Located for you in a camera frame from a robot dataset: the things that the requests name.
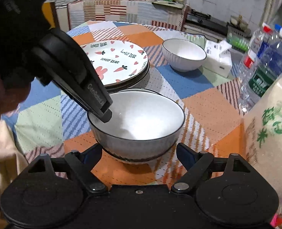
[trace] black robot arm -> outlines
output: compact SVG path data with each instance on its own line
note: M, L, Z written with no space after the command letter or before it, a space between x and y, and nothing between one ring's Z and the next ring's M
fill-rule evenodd
M46 0L0 0L0 76L5 88L19 88L37 77L53 81L102 121L111 118L112 100L79 45L50 29L41 7Z

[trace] white ceramic bowl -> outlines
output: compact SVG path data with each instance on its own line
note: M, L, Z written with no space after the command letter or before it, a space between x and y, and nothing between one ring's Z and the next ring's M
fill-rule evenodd
M171 99L146 91L111 94L111 120L101 122L88 112L91 129L103 148L126 162L145 162L162 156L176 142L185 115Z
M199 68L206 58L206 52L200 46L188 40L168 39L162 45L162 51L167 62L180 72Z

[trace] green label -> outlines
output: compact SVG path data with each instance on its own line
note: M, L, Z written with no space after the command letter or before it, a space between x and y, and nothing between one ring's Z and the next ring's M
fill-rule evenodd
M249 86L254 93L256 93L259 97L262 97L273 82L273 79L271 79L260 68L257 68L249 81Z

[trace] bottle label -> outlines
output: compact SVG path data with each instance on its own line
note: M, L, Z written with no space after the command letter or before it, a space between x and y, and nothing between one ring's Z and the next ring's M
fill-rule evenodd
M250 88L259 97L262 97L266 90L273 84L274 80L271 79L261 68L257 68L249 80Z
M244 59L245 66L250 69L256 58L256 53L249 49L247 56Z
M267 42L262 42L262 45L260 46L260 50L258 51L257 53L257 56L259 57L259 59L262 58L265 50L269 47L268 43Z

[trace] plastic water bottle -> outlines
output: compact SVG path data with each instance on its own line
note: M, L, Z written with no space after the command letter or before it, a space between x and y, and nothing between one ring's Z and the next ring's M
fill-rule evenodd
M242 83L244 79L250 79L252 76L252 72L250 71L251 66L256 61L256 57L262 47L264 41L269 41L269 35L273 33L273 30L265 23L263 23L263 27L259 27L254 31L251 40L249 41L249 50L242 57L239 64L238 71L238 80Z
M279 35L270 42L261 59L258 58L258 64L251 69L251 78L245 78L242 82L239 108L245 113L253 108L282 73L282 28Z

